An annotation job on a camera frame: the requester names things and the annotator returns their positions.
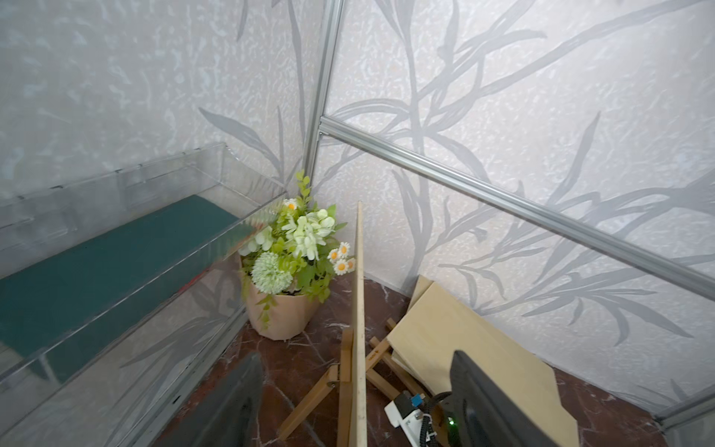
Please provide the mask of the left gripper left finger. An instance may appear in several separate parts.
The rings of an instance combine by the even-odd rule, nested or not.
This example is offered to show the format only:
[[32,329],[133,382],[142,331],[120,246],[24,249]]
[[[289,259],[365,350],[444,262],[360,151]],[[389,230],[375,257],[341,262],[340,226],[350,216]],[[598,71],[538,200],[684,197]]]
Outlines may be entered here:
[[249,446],[262,403],[264,368],[254,352],[157,446]]

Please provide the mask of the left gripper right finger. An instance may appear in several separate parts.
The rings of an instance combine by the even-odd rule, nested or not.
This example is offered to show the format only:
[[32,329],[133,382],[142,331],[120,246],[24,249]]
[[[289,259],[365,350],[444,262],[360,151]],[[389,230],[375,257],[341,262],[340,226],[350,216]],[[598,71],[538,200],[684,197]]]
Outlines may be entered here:
[[462,350],[450,368],[452,416],[462,446],[554,446],[553,441]]

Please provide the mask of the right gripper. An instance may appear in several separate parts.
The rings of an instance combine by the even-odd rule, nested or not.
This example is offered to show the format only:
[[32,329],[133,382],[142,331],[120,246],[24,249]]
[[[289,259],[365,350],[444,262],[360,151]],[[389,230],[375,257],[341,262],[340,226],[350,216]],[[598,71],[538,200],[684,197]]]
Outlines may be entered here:
[[462,446],[459,428],[452,402],[430,403],[424,416],[424,445]]

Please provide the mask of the wooden easel frame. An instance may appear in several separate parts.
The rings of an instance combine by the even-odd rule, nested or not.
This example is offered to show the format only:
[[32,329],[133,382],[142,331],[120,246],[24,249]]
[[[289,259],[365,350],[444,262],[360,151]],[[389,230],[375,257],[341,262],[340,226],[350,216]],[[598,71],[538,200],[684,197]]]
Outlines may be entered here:
[[400,394],[374,367],[383,363],[406,387],[424,398],[428,393],[417,380],[402,367],[391,354],[392,346],[387,339],[376,337],[370,340],[372,351],[364,359],[358,357],[365,352],[358,346],[358,337],[349,327],[344,329],[341,340],[340,359],[331,365],[325,374],[313,385],[305,398],[279,427],[277,435],[286,441],[307,417],[331,394],[338,391],[338,446],[366,446],[368,444],[367,385],[373,384],[387,398],[393,400]]

